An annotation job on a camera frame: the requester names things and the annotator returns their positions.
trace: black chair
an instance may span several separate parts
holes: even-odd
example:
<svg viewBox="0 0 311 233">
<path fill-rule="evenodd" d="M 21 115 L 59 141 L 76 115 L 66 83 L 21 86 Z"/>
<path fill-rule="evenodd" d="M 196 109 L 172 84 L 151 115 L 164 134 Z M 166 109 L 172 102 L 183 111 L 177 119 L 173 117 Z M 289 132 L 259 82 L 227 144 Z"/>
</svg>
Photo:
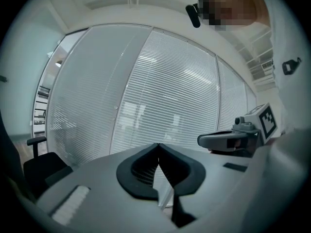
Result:
<svg viewBox="0 0 311 233">
<path fill-rule="evenodd" d="M 20 191 L 28 198 L 38 198 L 45 190 L 72 172 L 54 152 L 38 156 L 38 143 L 46 137 L 35 137 L 27 141 L 33 146 L 34 158 L 24 163 L 24 174 L 21 168 L 17 149 L 8 136 L 0 112 L 0 155 L 4 174 L 13 180 Z"/>
</svg>

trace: chair armrest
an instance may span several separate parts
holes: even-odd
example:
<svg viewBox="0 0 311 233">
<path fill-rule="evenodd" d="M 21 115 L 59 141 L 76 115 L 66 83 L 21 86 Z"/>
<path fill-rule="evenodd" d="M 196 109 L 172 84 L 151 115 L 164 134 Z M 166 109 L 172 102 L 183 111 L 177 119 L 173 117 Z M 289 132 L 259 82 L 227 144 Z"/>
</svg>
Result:
<svg viewBox="0 0 311 233">
<path fill-rule="evenodd" d="M 31 138 L 27 140 L 27 145 L 31 146 L 33 145 L 33 151 L 34 151 L 34 158 L 38 157 L 38 143 L 45 142 L 47 138 L 45 136 L 39 136 L 35 138 Z"/>
<path fill-rule="evenodd" d="M 27 145 L 31 146 L 34 144 L 38 144 L 40 142 L 45 142 L 47 140 L 47 138 L 45 136 L 39 136 L 39 137 L 35 137 L 35 138 L 31 138 L 27 140 Z"/>
</svg>

